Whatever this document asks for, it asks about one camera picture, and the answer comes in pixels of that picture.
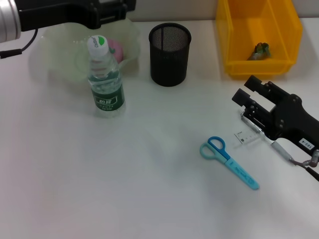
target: plastic bottle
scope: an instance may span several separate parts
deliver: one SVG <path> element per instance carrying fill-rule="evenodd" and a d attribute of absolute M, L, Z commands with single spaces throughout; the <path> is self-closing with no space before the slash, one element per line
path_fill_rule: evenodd
<path fill-rule="evenodd" d="M 118 116 L 125 110 L 119 65 L 103 36 L 91 36 L 88 40 L 88 50 L 90 53 L 88 77 L 95 105 L 106 118 Z"/>

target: white table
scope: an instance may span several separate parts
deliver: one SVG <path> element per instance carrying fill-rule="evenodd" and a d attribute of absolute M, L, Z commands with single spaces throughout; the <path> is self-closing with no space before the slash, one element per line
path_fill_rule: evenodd
<path fill-rule="evenodd" d="M 319 183 L 262 141 L 233 146 L 233 134 L 248 130 L 235 92 L 272 104 L 222 73 L 214 22 L 181 22 L 192 43 L 187 78 L 173 88 L 150 78 L 148 34 L 158 22 L 136 24 L 142 52 L 125 70 L 127 110 L 115 119 L 94 115 L 88 84 L 36 79 L 29 67 L 36 44 L 0 60 L 1 239 L 317 239 Z M 298 63 L 277 84 L 319 119 L 319 19 L 303 25 Z M 22 47 L 32 34 L 1 49 Z M 214 135 L 260 190 L 200 156 Z"/>

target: scissor handle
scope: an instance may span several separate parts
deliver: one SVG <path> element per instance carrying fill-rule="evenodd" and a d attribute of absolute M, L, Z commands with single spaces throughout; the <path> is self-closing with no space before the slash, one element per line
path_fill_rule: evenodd
<path fill-rule="evenodd" d="M 219 142 L 221 142 L 221 144 L 223 145 L 222 148 L 218 148 L 215 144 L 212 143 L 212 140 L 217 140 Z M 208 143 L 214 148 L 216 149 L 221 155 L 223 155 L 227 160 L 230 159 L 230 156 L 228 153 L 226 153 L 226 144 L 225 141 L 217 136 L 213 136 L 211 138 L 208 139 Z"/>
<path fill-rule="evenodd" d="M 204 152 L 204 148 L 208 148 L 210 151 L 213 152 L 213 155 L 207 155 Z M 223 157 L 223 155 L 221 155 L 215 148 L 213 148 L 209 143 L 203 143 L 199 149 L 199 152 L 201 154 L 201 156 L 203 156 L 203 158 L 207 159 L 207 160 L 212 160 L 212 159 L 216 159 L 219 162 L 221 162 L 222 164 L 225 164 L 227 162 L 227 159 L 225 157 Z"/>

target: green bottle label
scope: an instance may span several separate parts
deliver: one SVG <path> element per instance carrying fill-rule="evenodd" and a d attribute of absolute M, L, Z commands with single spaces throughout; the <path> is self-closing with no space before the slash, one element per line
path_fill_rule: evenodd
<path fill-rule="evenodd" d="M 110 94 L 99 94 L 92 90 L 97 108 L 103 111 L 115 111 L 124 104 L 124 91 L 121 86 L 117 91 Z"/>

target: black mesh pen holder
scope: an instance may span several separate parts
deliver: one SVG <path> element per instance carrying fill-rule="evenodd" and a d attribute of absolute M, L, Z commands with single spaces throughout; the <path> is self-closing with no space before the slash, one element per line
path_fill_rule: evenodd
<path fill-rule="evenodd" d="M 161 86 L 182 83 L 187 72 L 190 32 L 182 25 L 164 23 L 152 29 L 149 35 L 151 77 Z"/>

